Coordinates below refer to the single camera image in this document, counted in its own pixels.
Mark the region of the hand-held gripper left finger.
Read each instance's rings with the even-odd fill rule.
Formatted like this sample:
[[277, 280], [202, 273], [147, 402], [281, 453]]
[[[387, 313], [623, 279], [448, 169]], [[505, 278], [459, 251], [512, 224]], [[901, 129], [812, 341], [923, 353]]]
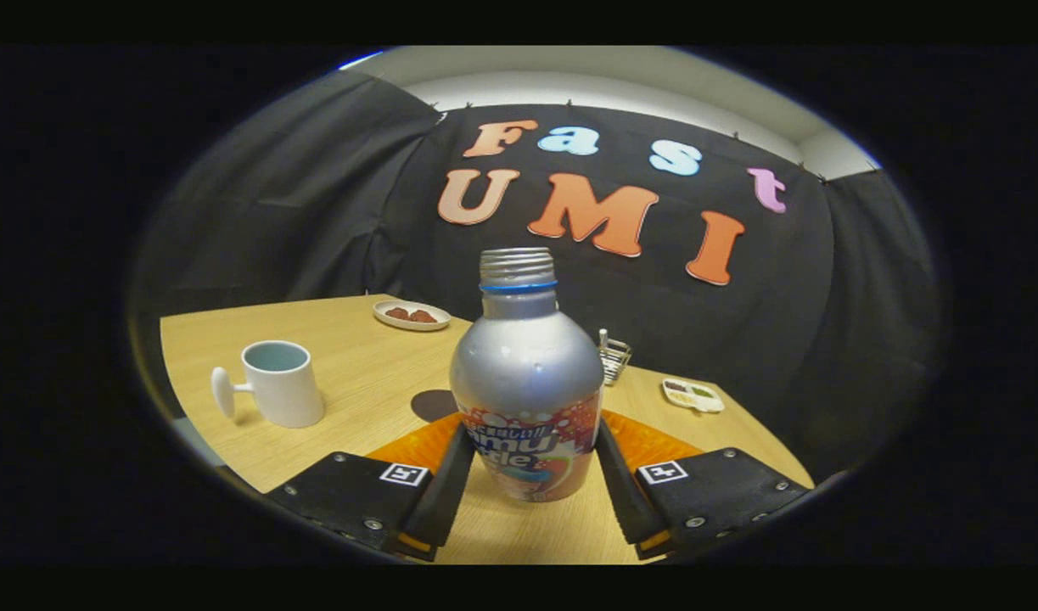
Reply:
[[366, 456], [329, 453], [264, 496], [348, 541], [430, 562], [448, 541], [474, 455], [452, 413]]

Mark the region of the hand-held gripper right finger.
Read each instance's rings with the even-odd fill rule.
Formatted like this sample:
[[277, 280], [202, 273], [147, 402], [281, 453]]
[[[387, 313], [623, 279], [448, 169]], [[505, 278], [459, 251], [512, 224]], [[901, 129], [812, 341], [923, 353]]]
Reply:
[[595, 445], [617, 523], [638, 559], [696, 559], [762, 529], [812, 490], [737, 447], [700, 450], [604, 411]]

